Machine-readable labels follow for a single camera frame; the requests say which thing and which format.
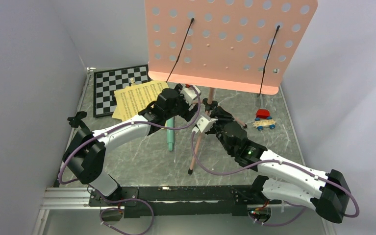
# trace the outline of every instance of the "white wall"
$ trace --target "white wall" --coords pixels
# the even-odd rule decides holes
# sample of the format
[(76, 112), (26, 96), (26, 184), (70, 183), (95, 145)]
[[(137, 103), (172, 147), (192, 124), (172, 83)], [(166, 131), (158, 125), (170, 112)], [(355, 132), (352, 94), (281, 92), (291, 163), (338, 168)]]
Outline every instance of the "white wall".
[(51, 0), (87, 67), (147, 64), (143, 0)]
[(320, 0), (282, 87), (306, 163), (343, 172), (360, 204), (337, 234), (376, 234), (376, 1)]
[(48, 0), (0, 0), (0, 235), (32, 232), (85, 75)]

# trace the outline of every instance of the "wooden toy car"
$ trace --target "wooden toy car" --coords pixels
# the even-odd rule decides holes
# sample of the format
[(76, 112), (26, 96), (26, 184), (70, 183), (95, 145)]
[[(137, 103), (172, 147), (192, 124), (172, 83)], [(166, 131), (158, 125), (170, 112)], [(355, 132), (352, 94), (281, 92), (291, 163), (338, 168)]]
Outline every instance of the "wooden toy car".
[(261, 131), (264, 127), (269, 127), (270, 129), (274, 129), (276, 127), (276, 121), (272, 119), (272, 117), (267, 117), (267, 120), (261, 120), (260, 118), (256, 118), (254, 120), (253, 126), (257, 128), (257, 130)]

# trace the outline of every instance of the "robotic arm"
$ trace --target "robotic arm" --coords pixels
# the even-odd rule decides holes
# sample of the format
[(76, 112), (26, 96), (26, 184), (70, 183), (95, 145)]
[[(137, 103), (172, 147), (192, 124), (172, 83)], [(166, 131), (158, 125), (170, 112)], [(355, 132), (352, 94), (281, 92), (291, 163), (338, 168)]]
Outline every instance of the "robotic arm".
[[(122, 188), (113, 178), (103, 171), (104, 157), (111, 150), (133, 139), (144, 137), (160, 130), (166, 120), (180, 116), (190, 121), (198, 110), (198, 104), (193, 104), (197, 94), (192, 87), (178, 84), (174, 89), (166, 88), (152, 102), (130, 120), (106, 129), (91, 132), (81, 121), (85, 113), (77, 113), (69, 118), (70, 125), (81, 127), (72, 139), (70, 146), (63, 156), (63, 161), (80, 145), (95, 136), (101, 136), (79, 150), (67, 167), (82, 184), (90, 184), (102, 193), (106, 199), (117, 201), (122, 198)], [(243, 167), (260, 162), (250, 169), (267, 176), (259, 175), (251, 187), (247, 189), (246, 197), (255, 199), (244, 200), (246, 204), (267, 200), (283, 200), (299, 204), (315, 210), (321, 217), (334, 223), (341, 223), (347, 208), (349, 197), (339, 188), (321, 179), (332, 181), (349, 191), (343, 175), (336, 170), (327, 173), (310, 169), (287, 160), (266, 147), (247, 138), (247, 132), (234, 121), (234, 117), (221, 107), (214, 107), (210, 116), (201, 115), (194, 128), (195, 132), (215, 134), (227, 153)], [(263, 163), (267, 160), (277, 160), (278, 163)], [(299, 169), (311, 172), (313, 177)]]

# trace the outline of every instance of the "round hole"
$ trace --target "round hole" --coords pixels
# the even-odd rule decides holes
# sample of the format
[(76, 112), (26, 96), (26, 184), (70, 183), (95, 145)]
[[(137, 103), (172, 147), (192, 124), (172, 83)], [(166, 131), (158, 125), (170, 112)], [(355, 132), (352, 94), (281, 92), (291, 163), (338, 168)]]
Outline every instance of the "round hole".
[(190, 11), (190, 12), (188, 12), (188, 14), (186, 14), (186, 16), (188, 17), (188, 19), (195, 18), (195, 12)]
[(153, 30), (155, 32), (159, 32), (160, 31), (160, 26), (158, 24), (153, 25)]
[(204, 30), (204, 31), (202, 32), (202, 36), (203, 36), (204, 38), (209, 37), (210, 34), (211, 34), (211, 33), (209, 32), (209, 30)]
[(290, 3), (285, 3), (281, 6), (281, 11), (286, 12), (290, 10)]
[(227, 24), (229, 22), (229, 16), (223, 16), (223, 23)]
[(264, 10), (268, 10), (268, 9), (270, 9), (270, 7), (272, 7), (272, 1), (267, 0), (267, 1), (265, 1), (265, 2), (263, 3), (263, 8), (264, 8)]
[(293, 32), (297, 32), (301, 29), (301, 25), (300, 24), (295, 24), (294, 26), (292, 26), (292, 31)]
[(224, 40), (225, 38), (226, 38), (226, 33), (221, 32), (221, 33), (220, 33), (220, 39), (221, 39), (221, 40)]
[(152, 12), (155, 16), (158, 16), (159, 13), (160, 13), (160, 10), (159, 10), (159, 7), (155, 6), (153, 9), (152, 9)]
[(249, 20), (247, 19), (247, 17), (243, 17), (240, 19), (240, 25), (246, 25), (248, 22)]
[(205, 14), (205, 20), (208, 21), (208, 22), (211, 21), (212, 20), (212, 14), (211, 13), (206, 13)]
[(266, 24), (265, 19), (261, 19), (257, 22), (257, 26), (260, 27), (260, 28), (264, 27), (265, 24)]
[(253, 0), (244, 0), (244, 6), (245, 7), (251, 7), (253, 4)]
[(175, 47), (176, 47), (176, 42), (170, 42), (170, 43), (169, 43), (169, 46), (170, 46), (171, 48), (175, 48)]
[(176, 27), (175, 26), (172, 26), (169, 28), (169, 31), (172, 33), (172, 34), (175, 34), (176, 33)]
[(277, 28), (278, 25), (280, 26), (280, 28), (283, 28), (283, 22), (277, 22), (275, 24), (275, 28)]
[(255, 37), (253, 37), (252, 42), (253, 42), (254, 44), (260, 42), (260, 37), (259, 37), (259, 36), (255, 36)]
[(308, 5), (304, 5), (302, 8), (301, 8), (301, 14), (306, 14), (309, 12), (309, 9), (310, 7)]
[(242, 34), (238, 34), (237, 36), (235, 36), (235, 40), (237, 42), (241, 42), (243, 40), (243, 35)]
[(274, 40), (273, 40), (273, 38), (272, 38), (272, 39), (270, 39), (270, 40), (269, 40), (269, 45), (271, 45), (271, 44), (272, 44), (272, 42), (273, 42), (273, 45), (274, 45), (274, 44), (276, 44), (276, 39), (274, 39)]
[(176, 11), (176, 9), (172, 9), (172, 10), (170, 10), (169, 14), (171, 15), (171, 17), (176, 17), (176, 16), (177, 16), (177, 11)]
[(293, 46), (293, 42), (289, 40), (289, 41), (285, 42), (284, 46), (285, 47), (291, 47), (291, 46)]

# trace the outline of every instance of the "black clamp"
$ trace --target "black clamp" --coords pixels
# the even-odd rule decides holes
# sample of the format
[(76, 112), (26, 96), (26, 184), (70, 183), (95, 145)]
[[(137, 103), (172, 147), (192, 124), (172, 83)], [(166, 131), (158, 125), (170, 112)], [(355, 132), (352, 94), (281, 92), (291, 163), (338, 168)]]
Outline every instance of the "black clamp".
[(87, 128), (87, 125), (82, 121), (83, 118), (87, 117), (87, 112), (79, 111), (77, 114), (75, 114), (75, 117), (69, 117), (67, 120), (69, 121), (69, 125), (72, 128)]
[(211, 111), (218, 107), (218, 102), (213, 100), (211, 104), (208, 104), (208, 98), (202, 100), (202, 104), (205, 105), (205, 111)]

